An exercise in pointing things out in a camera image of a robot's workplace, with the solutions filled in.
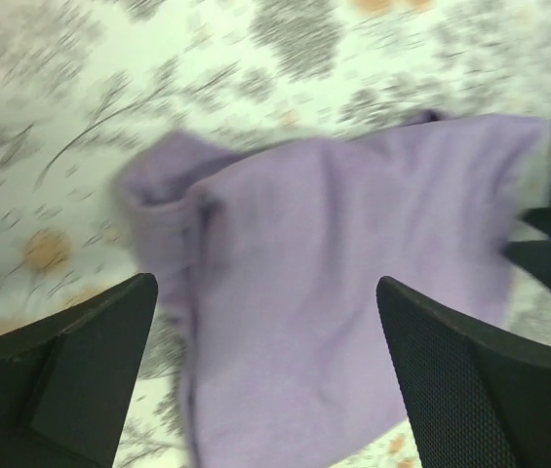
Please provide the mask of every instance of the patterned fabric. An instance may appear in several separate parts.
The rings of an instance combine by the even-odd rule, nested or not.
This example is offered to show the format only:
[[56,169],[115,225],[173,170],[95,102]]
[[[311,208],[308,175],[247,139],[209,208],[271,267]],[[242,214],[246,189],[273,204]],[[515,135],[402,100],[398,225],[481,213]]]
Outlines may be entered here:
[[[0,0],[0,333],[136,271],[111,180],[170,129],[248,148],[428,107],[551,117],[551,0]],[[550,176],[541,151],[521,206]],[[522,285],[512,327],[551,343]],[[186,465],[181,356],[160,316],[117,467]],[[338,466],[416,463],[402,426]]]

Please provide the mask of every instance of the crumpled towel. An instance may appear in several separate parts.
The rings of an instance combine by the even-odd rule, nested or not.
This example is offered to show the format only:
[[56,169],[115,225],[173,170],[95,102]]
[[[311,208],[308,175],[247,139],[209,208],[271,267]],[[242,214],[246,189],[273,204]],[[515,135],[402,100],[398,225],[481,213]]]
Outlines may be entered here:
[[172,133],[121,174],[138,259],[187,341],[194,468],[325,468],[405,417],[384,275],[500,322],[511,182],[544,123],[443,119],[251,156]]

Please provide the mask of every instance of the folded cloth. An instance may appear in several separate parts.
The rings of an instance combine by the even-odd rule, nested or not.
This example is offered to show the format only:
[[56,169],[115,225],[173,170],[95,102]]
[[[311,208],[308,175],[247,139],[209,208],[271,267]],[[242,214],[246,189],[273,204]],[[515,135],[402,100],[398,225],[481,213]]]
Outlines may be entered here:
[[498,324],[511,182],[544,125],[489,115],[247,156],[173,133],[121,174],[142,267],[186,337],[196,468],[325,468],[405,417],[384,275]]

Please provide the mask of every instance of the floral pattern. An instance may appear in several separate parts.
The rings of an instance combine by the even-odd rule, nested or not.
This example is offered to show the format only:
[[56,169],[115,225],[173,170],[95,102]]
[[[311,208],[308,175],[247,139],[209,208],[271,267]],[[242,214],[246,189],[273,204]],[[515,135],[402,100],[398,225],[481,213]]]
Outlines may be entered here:
[[[551,118],[551,0],[0,0],[0,334],[138,271],[113,179],[165,133],[251,149],[431,106]],[[519,208],[550,176],[542,148]],[[513,294],[507,327],[551,344],[551,293],[516,270]],[[116,467],[188,467],[166,317]],[[336,465],[419,466],[407,422]]]

